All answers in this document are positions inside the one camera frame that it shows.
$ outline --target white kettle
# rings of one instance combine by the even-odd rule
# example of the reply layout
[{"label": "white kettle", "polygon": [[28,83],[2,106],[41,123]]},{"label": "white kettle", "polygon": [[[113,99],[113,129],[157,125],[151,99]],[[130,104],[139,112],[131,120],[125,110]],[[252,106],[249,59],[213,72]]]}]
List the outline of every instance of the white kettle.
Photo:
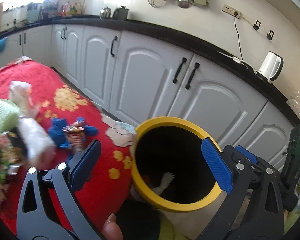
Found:
[{"label": "white kettle", "polygon": [[271,84],[273,80],[278,78],[282,67],[283,58],[269,51],[258,72]]}]

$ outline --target kitchen cabinet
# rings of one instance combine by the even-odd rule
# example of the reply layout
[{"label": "kitchen cabinet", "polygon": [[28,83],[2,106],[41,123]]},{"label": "kitchen cabinet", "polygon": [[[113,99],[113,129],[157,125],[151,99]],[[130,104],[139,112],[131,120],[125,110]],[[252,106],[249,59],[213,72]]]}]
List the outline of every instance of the kitchen cabinet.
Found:
[{"label": "kitchen cabinet", "polygon": [[[122,32],[114,68],[110,113],[133,126],[167,115],[192,53],[147,36]],[[174,83],[174,76],[181,70]]]},{"label": "kitchen cabinet", "polygon": [[282,169],[292,124],[270,102],[267,102],[253,123],[234,143]]},{"label": "kitchen cabinet", "polygon": [[81,91],[109,111],[120,31],[86,26],[81,49]]},{"label": "kitchen cabinet", "polygon": [[0,68],[7,65],[12,60],[23,56],[22,32],[9,35],[5,43],[6,46],[3,52],[0,52]]},{"label": "kitchen cabinet", "polygon": [[57,24],[52,26],[52,66],[62,75],[65,75],[65,56],[64,56],[64,28],[65,25]]},{"label": "kitchen cabinet", "polygon": [[50,66],[51,31],[51,25],[23,31],[23,55]]},{"label": "kitchen cabinet", "polygon": [[195,123],[223,149],[244,133],[266,101],[237,76],[195,55],[168,116]]},{"label": "kitchen cabinet", "polygon": [[65,77],[79,89],[83,29],[83,25],[66,25],[63,35]]},{"label": "kitchen cabinet", "polygon": [[80,53],[83,25],[53,25],[52,66],[80,88]]}]

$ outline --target screw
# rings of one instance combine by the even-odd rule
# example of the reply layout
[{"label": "screw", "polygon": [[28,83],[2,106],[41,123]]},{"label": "screw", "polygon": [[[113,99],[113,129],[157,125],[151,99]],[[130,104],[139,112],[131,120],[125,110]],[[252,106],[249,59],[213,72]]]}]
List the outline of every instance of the screw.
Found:
[{"label": "screw", "polygon": [[237,167],[238,170],[243,170],[244,169],[244,165],[241,164],[241,163],[237,163],[236,167]]},{"label": "screw", "polygon": [[58,165],[58,169],[59,169],[59,170],[64,170],[64,169],[66,168],[66,166],[67,166],[66,163],[60,163],[60,164]]},{"label": "screw", "polygon": [[37,169],[36,169],[35,167],[31,167],[31,168],[29,169],[29,173],[30,173],[30,174],[33,174],[33,173],[35,173],[36,170],[37,170]]},{"label": "screw", "polygon": [[270,168],[267,168],[266,172],[271,175],[273,173],[273,170],[271,170]]}]

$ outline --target blue gripper pad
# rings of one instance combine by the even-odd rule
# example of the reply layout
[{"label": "blue gripper pad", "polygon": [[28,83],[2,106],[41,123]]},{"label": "blue gripper pad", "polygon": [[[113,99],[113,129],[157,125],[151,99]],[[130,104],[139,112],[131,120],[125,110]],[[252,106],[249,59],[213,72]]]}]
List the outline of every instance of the blue gripper pad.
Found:
[{"label": "blue gripper pad", "polygon": [[219,187],[229,195],[233,189],[232,173],[208,138],[202,140],[201,152]]},{"label": "blue gripper pad", "polygon": [[99,141],[95,141],[95,143],[84,153],[84,156],[81,158],[80,162],[76,165],[71,173],[71,184],[70,189],[71,192],[76,192],[81,190],[85,182],[87,181],[94,165],[99,159],[101,154],[101,144]]},{"label": "blue gripper pad", "polygon": [[242,146],[238,145],[235,147],[236,150],[241,152],[244,156],[246,156],[249,160],[251,160],[252,163],[257,164],[257,158],[255,155],[253,155],[251,152],[243,148]]}]

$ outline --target red bedspread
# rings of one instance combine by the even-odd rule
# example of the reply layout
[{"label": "red bedspread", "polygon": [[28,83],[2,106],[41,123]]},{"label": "red bedspread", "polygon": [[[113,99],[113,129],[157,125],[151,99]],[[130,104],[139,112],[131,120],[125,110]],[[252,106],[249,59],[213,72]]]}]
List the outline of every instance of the red bedspread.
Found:
[{"label": "red bedspread", "polygon": [[[32,60],[18,65],[10,63],[0,69],[0,98],[8,99],[11,81],[24,81],[32,85],[31,97],[34,105],[37,102],[42,103],[37,121],[46,130],[50,127],[51,117],[66,118],[68,123],[72,123],[82,116],[88,125],[98,128],[99,133],[95,138],[101,142],[101,156],[91,173],[91,180],[86,182],[76,196],[90,219],[102,229],[107,217],[118,211],[129,192],[131,165],[129,162],[122,162],[122,159],[130,160],[128,147],[118,147],[112,143],[105,135],[109,126],[102,122],[99,110],[88,99],[64,84],[51,68]],[[65,161],[66,157],[66,150],[57,149],[56,158],[50,168],[55,168],[58,163]],[[25,174],[26,170],[21,168],[9,188],[7,200],[1,206],[0,216],[14,233],[18,200]],[[62,225],[70,229],[54,191],[50,193]]]}]

